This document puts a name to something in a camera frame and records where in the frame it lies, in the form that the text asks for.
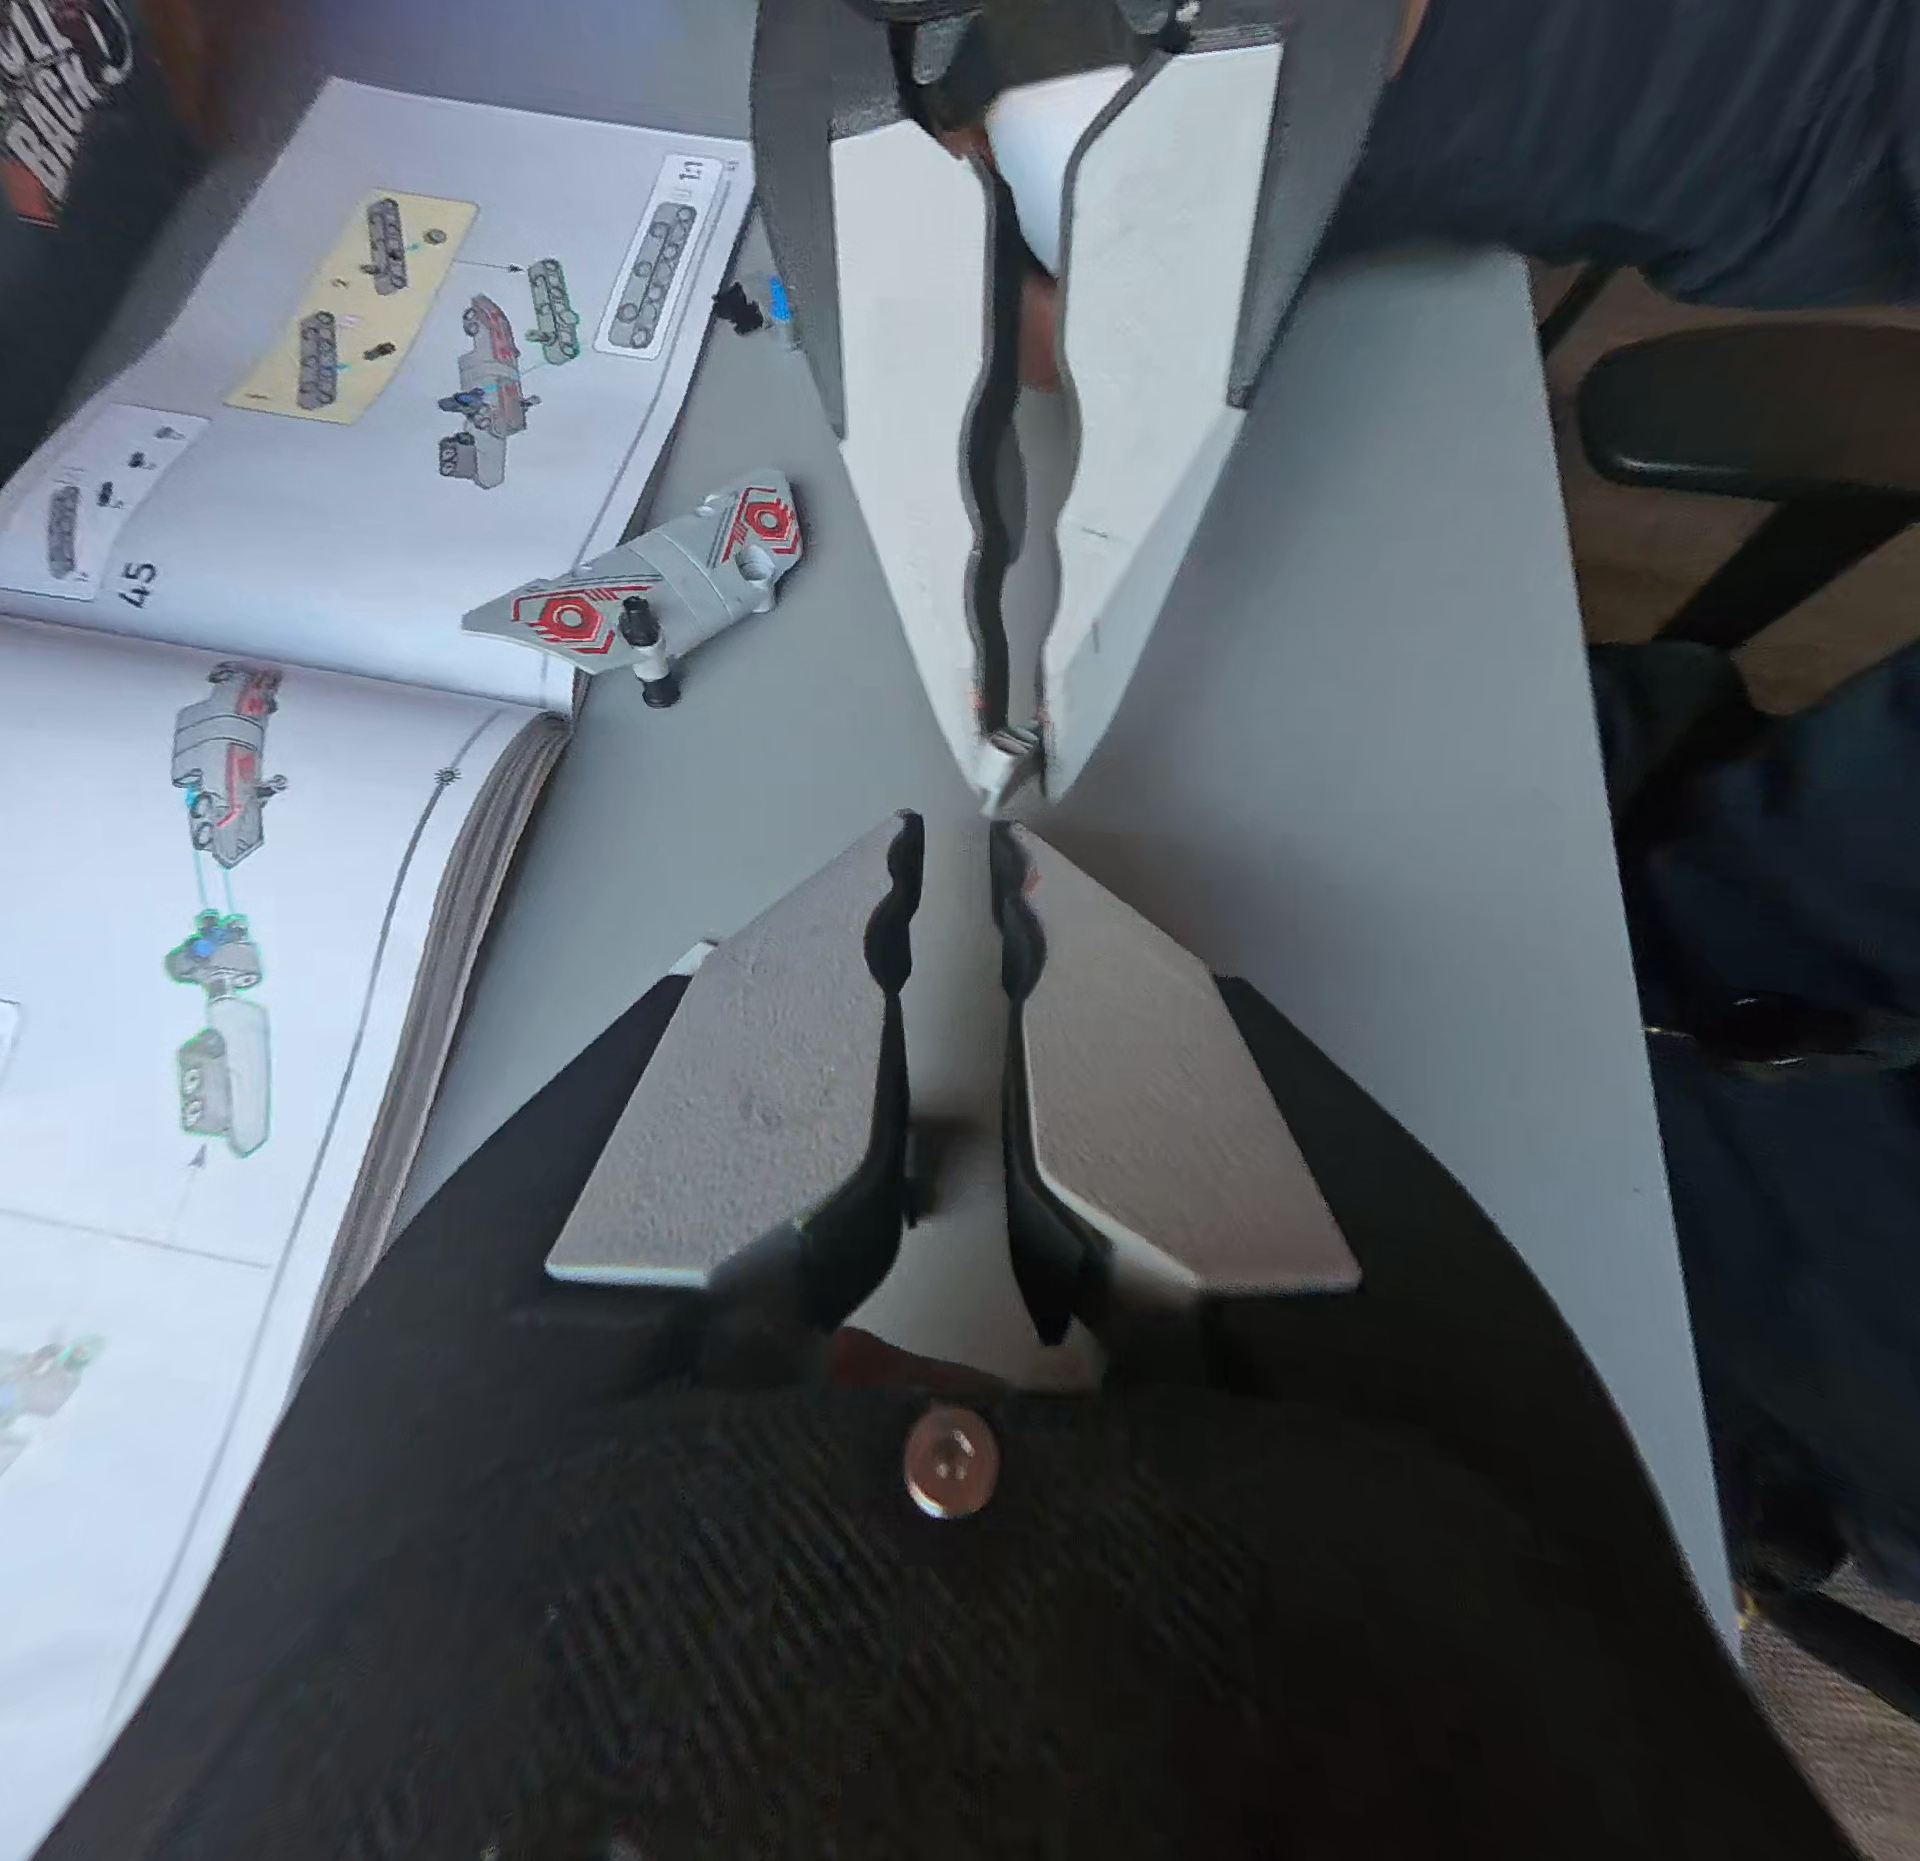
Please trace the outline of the black lego set box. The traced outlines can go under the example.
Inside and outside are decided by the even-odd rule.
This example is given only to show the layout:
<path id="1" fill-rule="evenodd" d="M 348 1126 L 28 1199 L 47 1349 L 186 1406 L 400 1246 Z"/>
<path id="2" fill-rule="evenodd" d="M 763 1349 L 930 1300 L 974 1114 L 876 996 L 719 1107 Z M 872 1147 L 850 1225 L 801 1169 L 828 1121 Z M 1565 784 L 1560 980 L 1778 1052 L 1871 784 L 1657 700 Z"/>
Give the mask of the black lego set box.
<path id="1" fill-rule="evenodd" d="M 189 0 L 2 0 L 2 477 L 198 178 Z"/>

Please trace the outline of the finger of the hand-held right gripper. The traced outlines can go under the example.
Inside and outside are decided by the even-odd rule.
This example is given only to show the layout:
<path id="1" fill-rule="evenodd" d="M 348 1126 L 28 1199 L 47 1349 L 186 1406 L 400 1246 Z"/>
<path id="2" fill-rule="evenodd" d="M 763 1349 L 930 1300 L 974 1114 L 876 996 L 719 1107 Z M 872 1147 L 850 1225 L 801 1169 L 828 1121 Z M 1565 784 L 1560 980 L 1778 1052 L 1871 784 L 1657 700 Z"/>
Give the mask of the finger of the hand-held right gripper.
<path id="1" fill-rule="evenodd" d="M 926 706 L 974 793 L 1010 715 L 1002 493 L 1024 244 L 990 169 L 914 123 L 832 147 L 840 457 Z"/>
<path id="2" fill-rule="evenodd" d="M 1166 56 L 1101 108 L 1061 196 L 1073 474 L 1040 660 L 1043 801 L 1087 771 L 1241 435 L 1232 363 L 1283 46 Z"/>

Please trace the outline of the black office chair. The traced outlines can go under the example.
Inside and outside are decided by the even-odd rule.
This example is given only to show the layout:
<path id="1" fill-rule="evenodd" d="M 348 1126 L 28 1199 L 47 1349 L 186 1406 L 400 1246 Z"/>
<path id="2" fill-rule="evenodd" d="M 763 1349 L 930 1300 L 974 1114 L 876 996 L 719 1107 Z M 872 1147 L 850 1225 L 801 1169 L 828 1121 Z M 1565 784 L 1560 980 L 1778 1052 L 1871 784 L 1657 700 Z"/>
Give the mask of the black office chair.
<path id="1" fill-rule="evenodd" d="M 1738 653 L 1916 532 L 1916 327 L 1765 318 L 1635 341 L 1581 377 L 1573 415 L 1614 487 L 1765 508 L 1660 643 Z"/>

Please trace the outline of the lego instruction booklet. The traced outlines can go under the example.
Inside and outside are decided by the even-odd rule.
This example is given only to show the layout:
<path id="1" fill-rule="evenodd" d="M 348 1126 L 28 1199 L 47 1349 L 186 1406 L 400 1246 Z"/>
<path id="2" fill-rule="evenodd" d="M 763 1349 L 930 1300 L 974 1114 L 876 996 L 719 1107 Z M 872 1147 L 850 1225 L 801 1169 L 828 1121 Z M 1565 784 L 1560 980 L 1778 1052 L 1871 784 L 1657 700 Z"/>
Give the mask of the lego instruction booklet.
<path id="1" fill-rule="evenodd" d="M 2 1838 L 157 1679 L 396 1226 L 742 143 L 330 83 L 4 487 Z"/>

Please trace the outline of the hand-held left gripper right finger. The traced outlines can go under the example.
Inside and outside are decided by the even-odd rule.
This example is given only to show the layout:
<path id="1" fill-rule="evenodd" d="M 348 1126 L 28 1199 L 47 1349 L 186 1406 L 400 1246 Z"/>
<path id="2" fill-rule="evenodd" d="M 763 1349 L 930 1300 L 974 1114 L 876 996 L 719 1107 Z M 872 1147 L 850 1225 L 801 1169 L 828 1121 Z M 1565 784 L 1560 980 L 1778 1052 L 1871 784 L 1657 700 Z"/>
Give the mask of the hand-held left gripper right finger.
<path id="1" fill-rule="evenodd" d="M 1018 821 L 990 829 L 1012 1277 L 1043 1345 L 1177 1340 L 1357 1257 L 1211 971 Z"/>

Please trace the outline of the person's legs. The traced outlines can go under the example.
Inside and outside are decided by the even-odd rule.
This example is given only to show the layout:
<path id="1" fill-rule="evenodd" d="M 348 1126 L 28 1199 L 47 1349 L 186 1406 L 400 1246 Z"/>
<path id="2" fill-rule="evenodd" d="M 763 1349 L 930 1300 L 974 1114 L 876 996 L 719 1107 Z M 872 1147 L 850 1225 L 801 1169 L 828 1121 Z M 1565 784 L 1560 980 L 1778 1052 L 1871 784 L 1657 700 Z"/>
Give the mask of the person's legs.
<path id="1" fill-rule="evenodd" d="M 1916 644 L 1790 715 L 1700 644 L 1587 668 L 1737 1569 L 1916 1602 Z"/>

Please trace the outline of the grey lego assembly red stickers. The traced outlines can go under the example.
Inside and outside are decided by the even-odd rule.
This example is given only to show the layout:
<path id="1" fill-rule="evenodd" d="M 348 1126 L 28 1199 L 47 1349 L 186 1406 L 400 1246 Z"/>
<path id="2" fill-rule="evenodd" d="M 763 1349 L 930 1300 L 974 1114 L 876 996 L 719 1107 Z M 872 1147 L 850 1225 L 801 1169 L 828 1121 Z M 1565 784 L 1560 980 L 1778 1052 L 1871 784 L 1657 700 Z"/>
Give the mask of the grey lego assembly red stickers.
<path id="1" fill-rule="evenodd" d="M 627 674 L 644 704 L 664 711 L 682 697 L 688 660 L 771 614 L 801 560 L 794 487 L 781 470 L 760 468 L 560 578 L 478 604 L 460 627 L 581 676 Z"/>

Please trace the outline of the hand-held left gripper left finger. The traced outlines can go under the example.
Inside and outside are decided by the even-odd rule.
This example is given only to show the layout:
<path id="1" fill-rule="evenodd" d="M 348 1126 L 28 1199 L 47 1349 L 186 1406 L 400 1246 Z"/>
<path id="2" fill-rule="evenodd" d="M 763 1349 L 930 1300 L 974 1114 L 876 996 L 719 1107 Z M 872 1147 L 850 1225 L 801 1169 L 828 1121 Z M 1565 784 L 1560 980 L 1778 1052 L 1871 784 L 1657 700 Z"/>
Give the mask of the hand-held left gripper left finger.
<path id="1" fill-rule="evenodd" d="M 884 816 L 695 969 L 546 1252 L 557 1282 L 838 1325 L 907 1231 L 924 819 Z"/>

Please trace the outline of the person's right forearm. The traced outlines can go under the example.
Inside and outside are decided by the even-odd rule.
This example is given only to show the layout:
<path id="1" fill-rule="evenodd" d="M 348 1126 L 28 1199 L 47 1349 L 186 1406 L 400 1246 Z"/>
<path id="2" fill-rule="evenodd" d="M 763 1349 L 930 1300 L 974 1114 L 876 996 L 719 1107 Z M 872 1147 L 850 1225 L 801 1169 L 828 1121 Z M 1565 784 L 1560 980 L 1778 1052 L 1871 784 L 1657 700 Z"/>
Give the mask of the person's right forearm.
<path id="1" fill-rule="evenodd" d="M 1408 0 L 1326 258 L 1497 245 L 1734 310 L 1916 306 L 1917 0 Z"/>

